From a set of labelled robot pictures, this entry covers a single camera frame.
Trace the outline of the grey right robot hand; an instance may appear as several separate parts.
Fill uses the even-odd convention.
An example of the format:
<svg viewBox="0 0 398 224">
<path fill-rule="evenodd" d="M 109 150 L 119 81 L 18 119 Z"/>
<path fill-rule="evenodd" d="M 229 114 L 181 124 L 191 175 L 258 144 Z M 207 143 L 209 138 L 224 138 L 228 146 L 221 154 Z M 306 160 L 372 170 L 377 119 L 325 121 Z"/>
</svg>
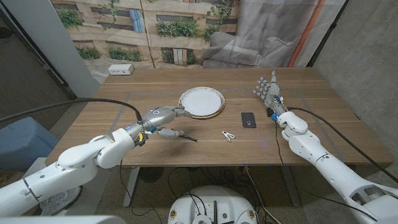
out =
<svg viewBox="0 0 398 224">
<path fill-rule="evenodd" d="M 283 97 L 280 95 L 276 71 L 272 71 L 270 81 L 261 77 L 257 84 L 258 86 L 252 92 L 264 101 L 267 116 L 273 121 L 277 121 L 279 116 L 287 112 L 288 109 L 284 106 Z"/>
</svg>

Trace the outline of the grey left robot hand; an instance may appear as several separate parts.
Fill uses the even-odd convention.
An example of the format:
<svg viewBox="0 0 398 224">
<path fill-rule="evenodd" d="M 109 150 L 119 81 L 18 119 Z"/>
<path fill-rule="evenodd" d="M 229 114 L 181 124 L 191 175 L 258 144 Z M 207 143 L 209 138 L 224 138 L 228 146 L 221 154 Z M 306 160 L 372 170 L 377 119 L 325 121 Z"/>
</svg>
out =
<svg viewBox="0 0 398 224">
<path fill-rule="evenodd" d="M 148 111 L 140 121 L 140 125 L 145 133 L 157 131 L 162 138 L 177 138 L 184 135 L 184 132 L 165 128 L 164 125 L 171 123 L 176 117 L 180 116 L 192 118 L 192 114 L 185 110 L 183 106 L 160 106 Z"/>
</svg>

